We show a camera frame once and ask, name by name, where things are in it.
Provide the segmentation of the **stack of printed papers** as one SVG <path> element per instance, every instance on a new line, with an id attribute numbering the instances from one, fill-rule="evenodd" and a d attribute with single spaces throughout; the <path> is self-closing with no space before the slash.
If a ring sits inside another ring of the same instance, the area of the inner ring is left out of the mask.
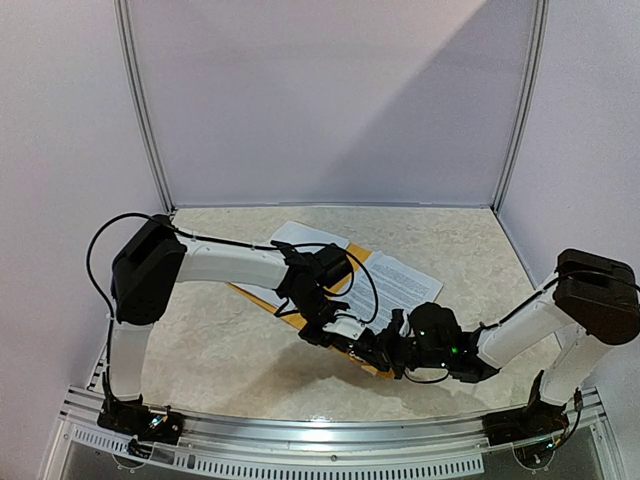
<path id="1" fill-rule="evenodd" d="M 380 333 L 387 327 L 394 309 L 409 313 L 425 302 L 434 302 L 443 287 L 439 280 L 380 251 L 372 253 L 364 266 L 374 280 L 378 294 L 378 313 L 368 325 L 374 333 Z M 361 320 L 371 319 L 374 297 L 365 273 L 356 273 L 355 282 L 344 301 L 350 305 L 351 315 Z"/>

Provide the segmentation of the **orange file folder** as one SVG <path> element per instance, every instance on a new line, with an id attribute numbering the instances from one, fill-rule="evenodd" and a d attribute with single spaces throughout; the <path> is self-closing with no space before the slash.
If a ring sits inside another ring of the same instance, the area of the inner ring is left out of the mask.
<path id="1" fill-rule="evenodd" d="M 278 254 L 287 271 L 284 279 L 274 288 L 284 300 L 274 315 L 278 318 L 298 315 L 304 325 L 299 337 L 307 343 L 333 349 L 350 356 L 360 364 L 394 379 L 404 376 L 402 356 L 397 348 L 406 338 L 405 315 L 393 309 L 383 329 L 371 329 L 380 313 L 381 297 L 373 276 L 364 263 L 348 250 L 334 244 L 316 243 L 316 252 L 305 252 L 307 245 L 273 241 L 270 245 L 257 245 L 258 251 Z M 353 278 L 357 271 L 365 275 L 373 294 L 373 309 L 368 319 L 351 311 L 351 305 L 341 300 L 340 293 L 330 288 L 343 278 Z"/>

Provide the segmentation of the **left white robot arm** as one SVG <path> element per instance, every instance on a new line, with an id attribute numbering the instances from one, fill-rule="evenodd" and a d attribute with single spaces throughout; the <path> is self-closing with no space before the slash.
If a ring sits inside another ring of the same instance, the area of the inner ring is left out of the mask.
<path id="1" fill-rule="evenodd" d="M 176 284 L 212 281 L 272 290 L 292 302 L 304 319 L 300 338 L 329 347 L 335 336 L 324 328 L 348 306 L 330 299 L 328 291 L 352 272 L 346 251 L 335 244 L 251 245 L 188 234 L 164 215 L 150 217 L 112 264 L 116 324 L 109 338 L 107 389 L 116 399 L 108 410 L 111 419 L 128 434 L 148 426 L 146 408 L 134 400 L 141 394 L 150 332 L 164 315 Z"/>

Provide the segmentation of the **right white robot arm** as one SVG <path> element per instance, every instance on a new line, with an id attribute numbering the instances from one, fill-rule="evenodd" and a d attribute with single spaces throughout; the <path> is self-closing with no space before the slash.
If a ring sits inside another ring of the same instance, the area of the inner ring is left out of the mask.
<path id="1" fill-rule="evenodd" d="M 360 356 L 396 377 L 443 368 L 460 382 L 479 383 L 564 328 L 571 339 L 536 377 L 529 405 L 517 415 L 521 432 L 537 436 L 601 358 L 638 337 L 639 286 L 628 264 L 566 249 L 546 282 L 498 322 L 465 331 L 451 309 L 433 302 L 409 313 L 395 309 L 384 330 L 362 336 Z"/>

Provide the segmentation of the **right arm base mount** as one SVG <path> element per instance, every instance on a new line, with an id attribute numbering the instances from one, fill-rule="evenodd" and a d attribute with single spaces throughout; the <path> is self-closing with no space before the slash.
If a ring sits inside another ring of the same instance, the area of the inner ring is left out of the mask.
<path id="1" fill-rule="evenodd" d="M 481 417 L 483 432 L 492 446 L 546 437 L 554 432 L 561 432 L 557 440 L 552 440 L 547 450 L 554 450 L 563 445 L 576 431 L 581 419 L 582 392 L 577 388 L 574 399 L 578 401 L 575 408 L 576 420 L 570 426 L 565 412 L 566 405 L 552 405 L 541 399 L 540 387 L 544 371 L 535 377 L 528 401 L 525 406 L 488 413 Z"/>

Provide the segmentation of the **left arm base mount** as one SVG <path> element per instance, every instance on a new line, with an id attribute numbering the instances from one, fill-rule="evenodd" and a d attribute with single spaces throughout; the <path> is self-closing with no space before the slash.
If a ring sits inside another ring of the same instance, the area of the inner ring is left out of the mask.
<path id="1" fill-rule="evenodd" d="M 97 419 L 103 429 L 135 437 L 139 442 L 177 445 L 185 417 L 170 406 L 149 406 L 137 399 L 123 401 L 112 392 L 107 373 L 102 376 L 104 400 Z"/>

